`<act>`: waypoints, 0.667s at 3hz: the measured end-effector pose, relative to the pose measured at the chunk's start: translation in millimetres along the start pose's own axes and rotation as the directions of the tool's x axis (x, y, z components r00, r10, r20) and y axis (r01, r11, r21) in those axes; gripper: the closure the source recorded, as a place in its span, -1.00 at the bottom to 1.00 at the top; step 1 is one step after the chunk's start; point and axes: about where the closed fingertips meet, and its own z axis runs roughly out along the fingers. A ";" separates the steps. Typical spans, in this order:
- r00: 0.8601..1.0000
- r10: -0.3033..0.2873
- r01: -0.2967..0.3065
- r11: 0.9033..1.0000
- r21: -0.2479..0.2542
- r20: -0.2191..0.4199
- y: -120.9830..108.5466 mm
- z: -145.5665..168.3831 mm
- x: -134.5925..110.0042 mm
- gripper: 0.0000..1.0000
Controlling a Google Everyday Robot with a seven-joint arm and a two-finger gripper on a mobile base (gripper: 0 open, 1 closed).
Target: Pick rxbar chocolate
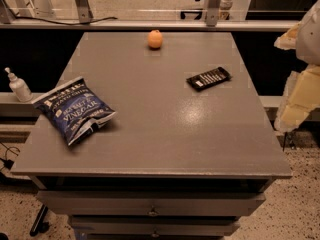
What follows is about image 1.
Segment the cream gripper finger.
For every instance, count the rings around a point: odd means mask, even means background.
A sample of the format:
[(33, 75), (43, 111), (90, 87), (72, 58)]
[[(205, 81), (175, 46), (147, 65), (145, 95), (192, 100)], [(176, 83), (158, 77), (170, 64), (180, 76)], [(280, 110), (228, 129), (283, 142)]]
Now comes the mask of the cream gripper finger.
[(299, 26), (300, 26), (299, 23), (295, 24), (293, 27), (287, 30), (284, 34), (278, 37), (274, 42), (274, 46), (282, 50), (295, 49)]
[(275, 129), (282, 133), (292, 132), (319, 105), (320, 66), (309, 64), (301, 73), (292, 71), (276, 113)]

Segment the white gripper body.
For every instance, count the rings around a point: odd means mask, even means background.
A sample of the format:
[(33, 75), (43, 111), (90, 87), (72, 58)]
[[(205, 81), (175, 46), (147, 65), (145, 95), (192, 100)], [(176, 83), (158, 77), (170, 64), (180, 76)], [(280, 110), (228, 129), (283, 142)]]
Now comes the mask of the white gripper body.
[(320, 65), (320, 9), (312, 8), (302, 19), (296, 39), (296, 56)]

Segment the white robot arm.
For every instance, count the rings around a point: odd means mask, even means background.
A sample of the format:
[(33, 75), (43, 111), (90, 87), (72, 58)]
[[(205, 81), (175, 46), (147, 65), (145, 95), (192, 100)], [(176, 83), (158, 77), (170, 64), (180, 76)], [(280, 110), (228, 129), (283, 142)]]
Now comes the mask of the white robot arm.
[(294, 49), (296, 57), (307, 64), (301, 73), (292, 71), (287, 78), (274, 122), (278, 131), (292, 132), (320, 105), (320, 0), (274, 46)]

